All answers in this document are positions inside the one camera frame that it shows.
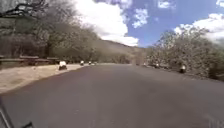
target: foliage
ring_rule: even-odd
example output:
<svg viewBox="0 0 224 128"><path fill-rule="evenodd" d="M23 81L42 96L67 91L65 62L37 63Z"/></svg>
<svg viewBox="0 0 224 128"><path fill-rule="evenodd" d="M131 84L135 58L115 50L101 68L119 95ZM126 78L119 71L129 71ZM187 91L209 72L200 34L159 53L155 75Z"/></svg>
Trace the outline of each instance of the foliage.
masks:
<svg viewBox="0 0 224 128"><path fill-rule="evenodd" d="M58 57L70 62L129 63L128 46L81 28L69 0L0 0L0 55Z"/></svg>
<svg viewBox="0 0 224 128"><path fill-rule="evenodd" d="M177 70L181 64L191 74L217 78L224 73L224 49L205 38L207 30L191 28L181 34L165 32L157 44L147 49L150 63L168 64Z"/></svg>

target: white cloud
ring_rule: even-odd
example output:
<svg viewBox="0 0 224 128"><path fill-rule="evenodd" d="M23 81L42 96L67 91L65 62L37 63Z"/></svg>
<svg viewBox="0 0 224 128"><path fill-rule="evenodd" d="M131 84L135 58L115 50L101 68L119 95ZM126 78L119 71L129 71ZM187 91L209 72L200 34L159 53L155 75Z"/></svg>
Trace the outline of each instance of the white cloud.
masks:
<svg viewBox="0 0 224 128"><path fill-rule="evenodd" d="M176 27L174 31L176 33L181 33L181 29L190 29L192 27L196 28L205 28L209 30L209 33L206 35L211 40L217 40L224 38L224 15L223 14L210 14L207 19L202 19L195 21L193 24L183 25L181 24L179 27Z"/></svg>
<svg viewBox="0 0 224 128"><path fill-rule="evenodd" d="M133 4L132 0L104 0L107 4L118 4L122 9L128 9Z"/></svg>
<svg viewBox="0 0 224 128"><path fill-rule="evenodd" d="M147 9L135 9L134 18L136 21L132 24L134 28L142 27L147 24L148 21L148 10Z"/></svg>
<svg viewBox="0 0 224 128"><path fill-rule="evenodd" d="M128 18L124 14L124 9L118 4L112 5L106 2L94 2L93 0L74 1L76 3L75 8L80 15L81 24L91 26L99 37L129 46L138 45L137 38L126 36L128 33L126 25Z"/></svg>
<svg viewBox="0 0 224 128"><path fill-rule="evenodd" d="M171 4L171 2L169 2L168 0L158 0L157 2L158 2L157 6L160 9L175 9L176 8L176 6Z"/></svg>
<svg viewBox="0 0 224 128"><path fill-rule="evenodd" d="M216 5L224 7L224 0L217 0Z"/></svg>

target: white car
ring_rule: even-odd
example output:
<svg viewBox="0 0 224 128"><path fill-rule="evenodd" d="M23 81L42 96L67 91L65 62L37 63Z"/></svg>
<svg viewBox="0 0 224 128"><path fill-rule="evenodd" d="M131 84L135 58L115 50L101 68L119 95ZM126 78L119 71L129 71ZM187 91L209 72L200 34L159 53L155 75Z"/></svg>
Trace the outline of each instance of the white car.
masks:
<svg viewBox="0 0 224 128"><path fill-rule="evenodd" d="M60 61L59 62L59 70L65 70L67 69L67 64L65 61Z"/></svg>

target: asphalt road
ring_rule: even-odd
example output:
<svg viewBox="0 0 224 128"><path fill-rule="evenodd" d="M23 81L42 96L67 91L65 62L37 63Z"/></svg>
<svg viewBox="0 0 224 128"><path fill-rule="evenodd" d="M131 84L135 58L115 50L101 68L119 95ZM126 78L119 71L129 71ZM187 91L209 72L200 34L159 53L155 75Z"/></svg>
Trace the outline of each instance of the asphalt road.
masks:
<svg viewBox="0 0 224 128"><path fill-rule="evenodd" d="M91 66L1 96L15 128L221 128L224 83L125 65Z"/></svg>

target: dirt shoulder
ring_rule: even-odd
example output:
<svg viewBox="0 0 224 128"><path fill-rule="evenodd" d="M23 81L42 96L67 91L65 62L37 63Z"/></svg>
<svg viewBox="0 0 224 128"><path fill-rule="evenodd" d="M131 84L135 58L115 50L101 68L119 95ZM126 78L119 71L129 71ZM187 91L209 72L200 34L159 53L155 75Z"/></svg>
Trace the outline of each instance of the dirt shoulder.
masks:
<svg viewBox="0 0 224 128"><path fill-rule="evenodd" d="M0 93L4 93L42 78L81 68L80 65L67 65L68 70L59 71L58 65L20 67L0 70Z"/></svg>

